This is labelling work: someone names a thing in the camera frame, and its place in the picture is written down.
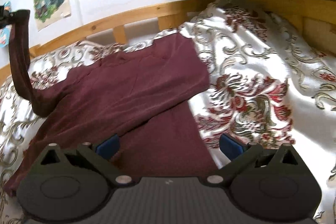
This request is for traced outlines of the wooden bed frame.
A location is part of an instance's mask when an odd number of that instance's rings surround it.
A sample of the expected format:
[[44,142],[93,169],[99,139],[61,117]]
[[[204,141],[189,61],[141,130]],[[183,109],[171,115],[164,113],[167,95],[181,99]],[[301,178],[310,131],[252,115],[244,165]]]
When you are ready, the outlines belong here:
[[[116,42],[126,44],[124,26],[147,19],[158,19],[159,30],[174,28],[214,0],[181,0],[146,6],[107,16],[67,32],[48,43],[30,48],[32,58],[68,46],[98,32],[113,30]],[[335,53],[335,0],[249,0],[266,11],[283,16],[318,50]]]

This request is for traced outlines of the orange-haired character poster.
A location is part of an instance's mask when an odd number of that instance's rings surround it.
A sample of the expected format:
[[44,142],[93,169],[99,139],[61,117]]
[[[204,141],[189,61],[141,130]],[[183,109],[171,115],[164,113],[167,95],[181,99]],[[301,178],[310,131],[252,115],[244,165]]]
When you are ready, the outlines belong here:
[[[4,8],[8,12],[11,12],[11,2],[5,2]],[[1,28],[0,31],[0,47],[3,48],[9,44],[11,25],[7,25],[4,28]]]

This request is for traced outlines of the maroon long-sleeve shirt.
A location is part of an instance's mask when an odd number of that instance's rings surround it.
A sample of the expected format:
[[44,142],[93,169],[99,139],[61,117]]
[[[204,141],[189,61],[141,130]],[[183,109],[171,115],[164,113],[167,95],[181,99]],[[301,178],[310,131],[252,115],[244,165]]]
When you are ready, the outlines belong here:
[[72,68],[59,83],[35,89],[27,72],[29,17],[19,10],[9,18],[11,74],[18,95],[45,121],[5,183],[7,194],[15,195],[50,143],[72,149],[118,136],[120,151],[111,162],[132,177],[205,177],[217,170],[188,103],[210,85],[191,39],[171,34],[143,50]]

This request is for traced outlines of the floral white bedspread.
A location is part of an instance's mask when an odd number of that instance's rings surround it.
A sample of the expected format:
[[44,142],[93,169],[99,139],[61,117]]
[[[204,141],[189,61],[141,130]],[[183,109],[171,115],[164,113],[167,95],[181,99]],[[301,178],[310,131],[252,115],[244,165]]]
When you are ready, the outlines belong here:
[[114,186],[77,147],[50,143],[11,196],[5,183],[45,121],[11,74],[1,86],[1,223],[335,223],[335,57],[275,13],[218,0],[134,45],[77,41],[29,53],[27,72],[33,88],[46,89],[72,68],[175,33],[193,41],[209,73],[209,88],[188,103],[217,170],[230,162],[222,134],[260,144],[256,161],[224,185],[207,184],[210,174],[131,176],[134,186]]

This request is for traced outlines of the white wall pipe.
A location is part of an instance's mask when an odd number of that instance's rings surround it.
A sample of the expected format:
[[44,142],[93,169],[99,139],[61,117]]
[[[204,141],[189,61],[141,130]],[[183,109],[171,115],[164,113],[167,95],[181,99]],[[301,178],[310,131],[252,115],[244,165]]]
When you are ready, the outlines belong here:
[[76,16],[77,16],[77,20],[78,20],[78,24],[79,26],[83,26],[83,16],[81,13],[81,7],[80,7],[80,0],[73,0],[74,4],[75,4],[75,12],[76,12]]

